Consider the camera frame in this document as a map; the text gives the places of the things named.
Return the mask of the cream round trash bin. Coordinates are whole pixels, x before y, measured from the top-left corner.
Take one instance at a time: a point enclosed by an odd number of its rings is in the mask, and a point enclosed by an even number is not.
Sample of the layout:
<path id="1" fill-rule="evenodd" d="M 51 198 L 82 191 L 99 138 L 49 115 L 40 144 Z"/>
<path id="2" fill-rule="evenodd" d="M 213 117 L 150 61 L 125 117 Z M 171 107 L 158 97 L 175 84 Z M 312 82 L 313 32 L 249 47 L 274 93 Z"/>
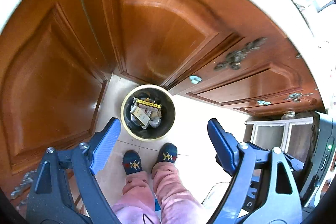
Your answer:
<path id="1" fill-rule="evenodd" d="M 131 90 L 121 104 L 121 121 L 127 133 L 141 141 L 164 138 L 175 121 L 171 95 L 156 85 Z"/>

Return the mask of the left blue patterned slipper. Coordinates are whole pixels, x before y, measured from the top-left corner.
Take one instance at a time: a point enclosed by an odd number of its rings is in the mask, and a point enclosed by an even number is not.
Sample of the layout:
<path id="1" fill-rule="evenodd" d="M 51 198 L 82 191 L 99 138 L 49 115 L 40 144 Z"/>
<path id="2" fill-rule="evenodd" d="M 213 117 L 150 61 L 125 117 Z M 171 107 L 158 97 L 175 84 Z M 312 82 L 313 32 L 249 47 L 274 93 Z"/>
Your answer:
<path id="1" fill-rule="evenodd" d="M 142 164 L 139 154 L 134 150 L 126 151 L 123 156 L 122 166 L 126 175 L 141 172 Z"/>

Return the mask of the white shelf unit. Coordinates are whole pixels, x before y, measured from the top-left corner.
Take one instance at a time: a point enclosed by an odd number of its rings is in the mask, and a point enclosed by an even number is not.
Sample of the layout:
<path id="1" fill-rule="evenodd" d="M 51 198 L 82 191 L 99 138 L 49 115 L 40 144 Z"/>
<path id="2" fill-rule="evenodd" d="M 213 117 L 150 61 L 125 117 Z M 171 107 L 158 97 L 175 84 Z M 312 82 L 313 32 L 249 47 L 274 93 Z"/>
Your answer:
<path id="1" fill-rule="evenodd" d="M 313 117 L 246 121 L 245 124 L 252 127 L 251 143 L 263 149 L 279 147 L 301 162 L 306 160 L 313 134 Z"/>

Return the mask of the right pink trouser leg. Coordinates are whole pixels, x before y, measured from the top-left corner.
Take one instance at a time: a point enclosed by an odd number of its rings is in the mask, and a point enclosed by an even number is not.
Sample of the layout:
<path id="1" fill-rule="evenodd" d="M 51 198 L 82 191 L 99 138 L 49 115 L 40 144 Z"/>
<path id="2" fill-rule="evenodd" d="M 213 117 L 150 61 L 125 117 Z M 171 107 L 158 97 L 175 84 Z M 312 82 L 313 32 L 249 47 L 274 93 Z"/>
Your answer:
<path id="1" fill-rule="evenodd" d="M 153 189 L 161 207 L 162 223 L 206 223 L 207 213 L 183 186 L 178 170 L 171 162 L 154 165 Z"/>

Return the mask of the wooden corner cabinet door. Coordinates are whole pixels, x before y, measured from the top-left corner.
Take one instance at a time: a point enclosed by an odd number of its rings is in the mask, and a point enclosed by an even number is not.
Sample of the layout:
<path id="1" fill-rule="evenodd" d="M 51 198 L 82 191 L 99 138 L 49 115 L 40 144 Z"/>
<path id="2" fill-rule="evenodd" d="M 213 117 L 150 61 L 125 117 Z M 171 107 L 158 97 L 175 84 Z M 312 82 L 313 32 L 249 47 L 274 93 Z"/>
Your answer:
<path id="1" fill-rule="evenodd" d="M 87 138 L 108 72 L 80 0 L 22 0 L 1 34 L 1 168 Z"/>

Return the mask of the wooden drawer front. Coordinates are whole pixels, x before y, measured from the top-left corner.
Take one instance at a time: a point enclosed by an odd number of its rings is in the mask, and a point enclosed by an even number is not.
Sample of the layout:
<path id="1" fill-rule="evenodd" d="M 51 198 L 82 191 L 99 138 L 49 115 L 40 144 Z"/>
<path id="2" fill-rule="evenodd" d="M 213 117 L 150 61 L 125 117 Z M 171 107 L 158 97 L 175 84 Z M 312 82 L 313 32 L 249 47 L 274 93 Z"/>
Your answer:
<path id="1" fill-rule="evenodd" d="M 268 38 L 259 50 L 252 51 L 241 62 L 239 70 L 214 71 L 230 52 L 242 49 L 260 37 Z M 189 77 L 202 82 L 194 85 Z M 173 94 L 227 107 L 252 116 L 279 115 L 288 111 L 325 110 L 317 84 L 305 61 L 286 35 L 271 21 L 253 28 L 251 33 L 233 32 L 219 44 L 207 45 L 182 70 L 168 89 Z M 292 93 L 314 93 L 301 102 L 286 101 Z M 260 106 L 258 100 L 271 102 Z"/>

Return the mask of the pink trouser leg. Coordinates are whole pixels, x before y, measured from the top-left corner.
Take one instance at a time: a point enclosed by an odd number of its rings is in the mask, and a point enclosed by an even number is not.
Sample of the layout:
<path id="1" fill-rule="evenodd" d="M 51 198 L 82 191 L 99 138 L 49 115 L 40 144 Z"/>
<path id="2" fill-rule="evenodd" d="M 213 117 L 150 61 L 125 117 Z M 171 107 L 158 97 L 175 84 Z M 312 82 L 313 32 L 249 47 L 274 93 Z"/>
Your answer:
<path id="1" fill-rule="evenodd" d="M 112 206 L 121 223 L 161 223 L 145 171 L 129 174 L 122 197 Z"/>
<path id="2" fill-rule="evenodd" d="M 154 165 L 153 189 L 161 207 L 162 223 L 206 223 L 207 213 L 183 186 L 178 170 L 171 162 Z"/>

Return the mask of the right blue patterned slipper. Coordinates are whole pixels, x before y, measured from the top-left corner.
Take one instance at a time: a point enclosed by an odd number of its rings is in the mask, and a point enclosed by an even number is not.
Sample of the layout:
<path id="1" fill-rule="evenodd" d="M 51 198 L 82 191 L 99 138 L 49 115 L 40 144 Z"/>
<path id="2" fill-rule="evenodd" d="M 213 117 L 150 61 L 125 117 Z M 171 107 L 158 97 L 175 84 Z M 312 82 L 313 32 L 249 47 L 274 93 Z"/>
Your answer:
<path id="1" fill-rule="evenodd" d="M 165 143 L 159 150 L 157 160 L 151 169 L 154 173 L 159 169 L 171 170 L 175 167 L 175 162 L 178 158 L 178 149 L 172 143 Z"/>

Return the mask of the left pink trouser leg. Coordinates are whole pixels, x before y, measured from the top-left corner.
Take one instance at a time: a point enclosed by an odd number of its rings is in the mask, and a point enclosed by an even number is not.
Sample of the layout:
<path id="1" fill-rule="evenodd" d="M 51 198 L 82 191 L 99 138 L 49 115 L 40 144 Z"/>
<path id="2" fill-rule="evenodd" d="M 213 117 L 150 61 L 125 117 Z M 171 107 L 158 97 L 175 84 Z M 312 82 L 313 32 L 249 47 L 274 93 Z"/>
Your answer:
<path id="1" fill-rule="evenodd" d="M 121 223 L 161 223 L 145 171 L 129 174 L 122 197 L 112 206 Z"/>

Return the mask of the blue patterned slipper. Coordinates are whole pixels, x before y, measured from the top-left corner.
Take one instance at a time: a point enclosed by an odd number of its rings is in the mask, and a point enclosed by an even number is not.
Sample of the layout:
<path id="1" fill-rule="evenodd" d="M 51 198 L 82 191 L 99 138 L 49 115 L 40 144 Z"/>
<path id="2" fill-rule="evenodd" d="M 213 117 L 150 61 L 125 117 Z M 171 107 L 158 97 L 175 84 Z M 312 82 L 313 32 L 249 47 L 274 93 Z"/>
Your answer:
<path id="1" fill-rule="evenodd" d="M 159 150 L 157 160 L 151 169 L 154 173 L 159 169 L 171 170 L 175 167 L 175 162 L 178 158 L 178 149 L 172 143 L 165 143 Z"/>
<path id="2" fill-rule="evenodd" d="M 134 150 L 126 151 L 123 156 L 122 166 L 126 175 L 141 172 L 142 164 L 139 154 Z"/>

